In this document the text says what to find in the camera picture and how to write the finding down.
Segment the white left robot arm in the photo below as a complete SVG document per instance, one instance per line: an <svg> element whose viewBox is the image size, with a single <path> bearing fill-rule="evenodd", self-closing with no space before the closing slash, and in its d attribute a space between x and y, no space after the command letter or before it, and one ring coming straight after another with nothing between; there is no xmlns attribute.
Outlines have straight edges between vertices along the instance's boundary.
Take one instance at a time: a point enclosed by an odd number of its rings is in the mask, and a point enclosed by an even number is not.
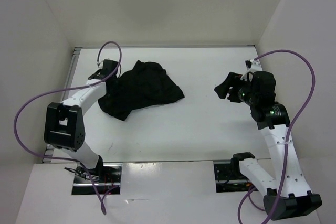
<svg viewBox="0 0 336 224"><path fill-rule="evenodd" d="M102 68L88 78L87 88L47 107L44 141L84 164L86 176L93 182L102 180L105 170L102 157L85 142L83 116L96 102L101 105L110 96L119 65L116 61L104 60Z"/></svg>

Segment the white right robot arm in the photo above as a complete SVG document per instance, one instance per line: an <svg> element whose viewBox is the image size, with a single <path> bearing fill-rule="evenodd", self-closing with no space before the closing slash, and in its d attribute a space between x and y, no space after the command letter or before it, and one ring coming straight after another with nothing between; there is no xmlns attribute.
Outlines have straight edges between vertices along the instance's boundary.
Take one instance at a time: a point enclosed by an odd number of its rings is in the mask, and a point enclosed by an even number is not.
<svg viewBox="0 0 336 224"><path fill-rule="evenodd" d="M265 139L275 177L249 152L233 155L230 172L235 178L245 176L251 181L273 221L307 216L322 205L320 195L312 192L303 175L288 132L290 119L285 106L275 100L275 86L270 72L255 71L245 75L230 72L214 89L221 99L247 104Z"/></svg>

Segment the black pleated skirt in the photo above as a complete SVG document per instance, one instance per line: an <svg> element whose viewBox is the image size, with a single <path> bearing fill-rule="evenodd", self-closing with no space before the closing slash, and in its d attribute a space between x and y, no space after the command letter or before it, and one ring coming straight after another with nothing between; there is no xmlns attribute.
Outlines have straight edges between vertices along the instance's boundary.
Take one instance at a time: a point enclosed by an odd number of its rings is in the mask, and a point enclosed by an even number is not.
<svg viewBox="0 0 336 224"><path fill-rule="evenodd" d="M182 89L160 64L138 60L133 69L107 83L107 93L98 104L104 113L125 121L134 110L171 104L183 98Z"/></svg>

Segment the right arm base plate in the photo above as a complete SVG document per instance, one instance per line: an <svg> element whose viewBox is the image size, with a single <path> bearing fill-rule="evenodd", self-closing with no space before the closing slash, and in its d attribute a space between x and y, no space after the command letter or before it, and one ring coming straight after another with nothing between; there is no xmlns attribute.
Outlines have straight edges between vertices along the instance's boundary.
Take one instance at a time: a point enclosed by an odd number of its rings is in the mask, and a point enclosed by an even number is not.
<svg viewBox="0 0 336 224"><path fill-rule="evenodd" d="M252 186L247 177L233 172L231 161L214 162L213 169L217 193L247 192Z"/></svg>

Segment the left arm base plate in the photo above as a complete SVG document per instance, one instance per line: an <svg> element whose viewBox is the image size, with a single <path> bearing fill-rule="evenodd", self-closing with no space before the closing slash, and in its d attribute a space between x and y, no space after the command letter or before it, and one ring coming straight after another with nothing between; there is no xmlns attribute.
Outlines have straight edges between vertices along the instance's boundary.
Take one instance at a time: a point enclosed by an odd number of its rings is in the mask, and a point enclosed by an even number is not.
<svg viewBox="0 0 336 224"><path fill-rule="evenodd" d="M76 168L68 168L70 173L74 174L74 181L72 186L72 195L94 195L95 190L89 179L89 176L81 166ZM95 173L91 173L94 184L98 193L103 196L105 193L108 195L119 195L121 190L121 163L104 163L104 171L106 172L103 177L99 177Z"/></svg>

